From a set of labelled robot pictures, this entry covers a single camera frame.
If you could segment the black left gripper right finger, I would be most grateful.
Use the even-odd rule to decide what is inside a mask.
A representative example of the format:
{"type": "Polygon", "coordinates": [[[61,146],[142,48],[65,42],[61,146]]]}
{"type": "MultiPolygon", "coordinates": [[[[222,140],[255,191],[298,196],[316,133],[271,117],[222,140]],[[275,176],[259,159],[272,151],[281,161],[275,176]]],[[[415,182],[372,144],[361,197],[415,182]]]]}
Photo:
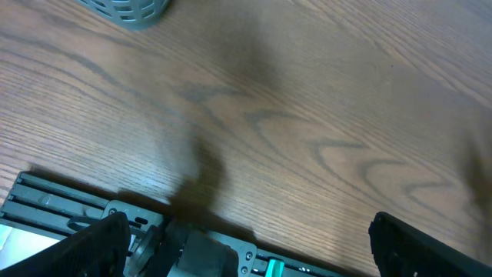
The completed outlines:
{"type": "Polygon", "coordinates": [[[386,212],[375,215],[368,232],[382,276],[491,277],[490,266],[386,212]]]}

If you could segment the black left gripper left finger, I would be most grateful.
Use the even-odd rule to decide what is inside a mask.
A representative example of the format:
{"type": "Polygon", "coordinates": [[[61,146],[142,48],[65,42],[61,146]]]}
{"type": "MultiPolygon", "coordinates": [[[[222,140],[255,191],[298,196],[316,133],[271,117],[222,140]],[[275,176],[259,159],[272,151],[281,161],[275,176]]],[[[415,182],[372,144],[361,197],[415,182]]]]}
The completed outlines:
{"type": "Polygon", "coordinates": [[[116,212],[53,246],[1,270],[5,277],[122,277],[131,234],[116,212]]]}

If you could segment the dark grey plastic mesh basket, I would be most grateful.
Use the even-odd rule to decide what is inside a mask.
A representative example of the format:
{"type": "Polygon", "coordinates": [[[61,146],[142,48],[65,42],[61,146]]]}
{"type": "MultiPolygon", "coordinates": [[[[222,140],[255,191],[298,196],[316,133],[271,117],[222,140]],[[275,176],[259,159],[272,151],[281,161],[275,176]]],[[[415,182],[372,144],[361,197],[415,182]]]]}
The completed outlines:
{"type": "Polygon", "coordinates": [[[158,22],[171,0],[77,0],[77,2],[118,26],[139,30],[158,22]]]}

